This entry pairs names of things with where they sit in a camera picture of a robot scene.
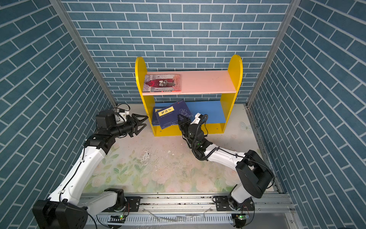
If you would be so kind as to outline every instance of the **floor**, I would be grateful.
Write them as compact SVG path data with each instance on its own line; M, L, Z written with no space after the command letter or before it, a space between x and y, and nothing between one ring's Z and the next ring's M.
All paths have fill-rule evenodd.
M132 104L131 113L146 114L142 104ZM234 105L225 133L209 134L207 139L222 148L260 154L242 104ZM237 183L236 171L197 160L181 136L154 137L148 125L138 136L116 139L83 192L123 188L125 193L227 193Z

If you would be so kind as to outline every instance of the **red book cover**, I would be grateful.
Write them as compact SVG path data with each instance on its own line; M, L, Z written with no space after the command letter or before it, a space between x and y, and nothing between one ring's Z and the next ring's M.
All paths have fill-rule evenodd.
M142 92L181 91L179 74L145 75Z

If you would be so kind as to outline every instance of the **brick wall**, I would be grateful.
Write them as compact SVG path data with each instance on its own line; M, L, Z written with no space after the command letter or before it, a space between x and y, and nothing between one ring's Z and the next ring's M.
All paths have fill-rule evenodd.
M0 228L35 228L110 103L48 0L1 0L0 34Z
M304 228L366 228L365 12L302 0L252 107Z
M237 102L253 88L290 0L63 1L118 102L140 103L134 65L148 71L222 70L243 58ZM182 96L186 101L221 95ZM176 101L177 96L155 96Z

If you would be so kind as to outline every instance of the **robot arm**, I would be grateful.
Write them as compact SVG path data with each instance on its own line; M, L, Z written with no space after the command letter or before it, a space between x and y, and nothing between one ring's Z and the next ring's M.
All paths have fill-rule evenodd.
M207 115L200 113L196 114L193 122L189 118L179 116L178 125L183 139L198 160L217 162L238 172L241 183L228 196L230 206L237 210L247 198L262 197L273 179L273 173L253 150L247 153L235 152L209 142L201 130L201 126L207 119Z
M115 143L115 138L133 137L146 127L143 122L148 119L147 116L130 116L128 111L120 109L117 112L117 109L102 110L96 115L97 128L85 141L81 155L70 172L47 200L38 200L34 204L32 211L40 228L83 228L88 215L96 215L112 206L115 209L125 207L122 189L107 189L99 196L79 203L86 183Z

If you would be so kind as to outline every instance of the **yellow book label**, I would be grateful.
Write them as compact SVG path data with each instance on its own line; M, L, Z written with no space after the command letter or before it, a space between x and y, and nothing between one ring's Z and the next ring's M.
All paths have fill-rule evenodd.
M167 108L167 109L165 109L165 110L163 110L163 111L159 111L159 112L158 112L159 117L160 117L160 116L163 116L163 115L165 115L165 114L167 114L167 113L169 113L169 112L172 112L173 110L174 110L174 108L171 106L171 107L169 107L169 108Z

